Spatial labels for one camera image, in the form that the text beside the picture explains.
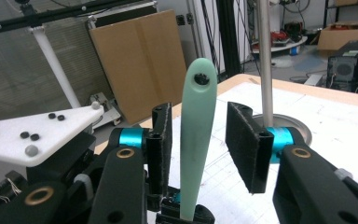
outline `white platform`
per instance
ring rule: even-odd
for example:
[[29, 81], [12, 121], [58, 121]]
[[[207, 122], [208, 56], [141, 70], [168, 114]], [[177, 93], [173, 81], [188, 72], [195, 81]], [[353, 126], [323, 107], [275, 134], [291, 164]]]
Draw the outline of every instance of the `white platform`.
[[[0, 161], [23, 166], [36, 166], [64, 146], [78, 133], [86, 129], [103, 114], [103, 107], [91, 106], [53, 112], [65, 119], [50, 119], [49, 113], [28, 117], [0, 120]], [[40, 139], [32, 141], [30, 137], [22, 139], [20, 134], [37, 133]], [[35, 156], [25, 154], [25, 149], [34, 145], [38, 151]]]
[[[300, 46], [302, 44], [304, 44], [306, 41], [307, 41], [307, 37], [306, 36], [303, 36], [301, 38], [300, 41], [298, 41], [297, 43], [288, 43], [286, 46], [284, 47], [277, 47], [277, 48], [271, 48], [271, 52], [275, 52], [275, 51], [280, 51], [280, 50], [284, 50], [284, 49], [290, 49], [290, 48], [294, 48], [294, 47], [297, 47], [297, 46]], [[260, 51], [258, 49], [254, 49], [253, 50], [254, 53], [259, 53]]]
[[[337, 168], [351, 172], [358, 182], [358, 106], [277, 89], [273, 89], [273, 98], [274, 113], [303, 121], [312, 132], [310, 147]], [[218, 96], [198, 199], [213, 212], [216, 224], [279, 223], [272, 203], [279, 165], [270, 165], [265, 194], [249, 194], [225, 143], [227, 102], [248, 105], [260, 114], [260, 99], [260, 86], [252, 83], [240, 84]], [[170, 186], [176, 188], [180, 187], [180, 123], [180, 118], [172, 122]]]

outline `metal pole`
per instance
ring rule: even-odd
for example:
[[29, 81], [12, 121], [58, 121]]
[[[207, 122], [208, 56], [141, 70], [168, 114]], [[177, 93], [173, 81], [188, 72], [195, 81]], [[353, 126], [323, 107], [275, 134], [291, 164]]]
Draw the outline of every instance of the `metal pole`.
[[257, 25], [261, 63], [261, 94], [265, 127], [273, 126], [271, 37], [269, 31], [269, 1], [257, 0]]
[[43, 53], [45, 54], [45, 57], [48, 60], [48, 64], [50, 65], [51, 70], [53, 70], [54, 75], [58, 79], [58, 82], [60, 83], [61, 88], [65, 93], [66, 98], [69, 101], [69, 104], [71, 104], [72, 108], [80, 107], [80, 103], [76, 98], [74, 89], [72, 89], [72, 86], [68, 81], [68, 78], [63, 72], [61, 64], [58, 61], [57, 56], [50, 45], [50, 42], [48, 41], [48, 37], [45, 34], [45, 30], [43, 26], [31, 28], [30, 30], [34, 34], [34, 37], [36, 38], [36, 41], [39, 44], [39, 47], [42, 49]]

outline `shelf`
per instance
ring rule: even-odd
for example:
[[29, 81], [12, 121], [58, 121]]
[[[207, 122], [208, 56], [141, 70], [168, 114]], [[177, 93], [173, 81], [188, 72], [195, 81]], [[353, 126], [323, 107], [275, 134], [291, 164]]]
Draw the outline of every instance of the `shelf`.
[[[271, 48], [271, 52], [276, 52], [276, 51], [280, 51], [280, 50], [284, 50], [284, 49], [290, 49], [290, 48], [293, 48], [293, 47], [297, 47], [299, 45], [302, 45], [304, 44], [306, 41], [307, 41], [307, 37], [306, 36], [303, 36], [301, 38], [300, 41], [296, 42], [296, 43], [289, 43], [287, 44], [285, 47], [278, 47], [278, 48]], [[258, 49], [254, 49], [253, 50], [253, 53], [259, 53], [259, 50]]]
[[350, 4], [350, 5], [344, 5], [344, 6], [330, 6], [330, 7], [327, 7], [327, 8], [355, 7], [355, 6], [358, 6], [358, 3], [355, 3], [355, 4]]

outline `cardboard box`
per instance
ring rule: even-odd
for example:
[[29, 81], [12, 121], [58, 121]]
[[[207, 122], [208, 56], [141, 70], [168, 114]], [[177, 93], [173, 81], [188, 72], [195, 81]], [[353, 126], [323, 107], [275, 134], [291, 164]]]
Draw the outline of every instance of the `cardboard box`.
[[156, 105], [182, 102], [186, 65], [172, 10], [89, 33], [129, 124], [149, 118]]
[[358, 0], [336, 0], [336, 7], [349, 6], [358, 3]]
[[321, 31], [318, 50], [338, 50], [350, 40], [358, 40], [358, 21], [337, 22]]

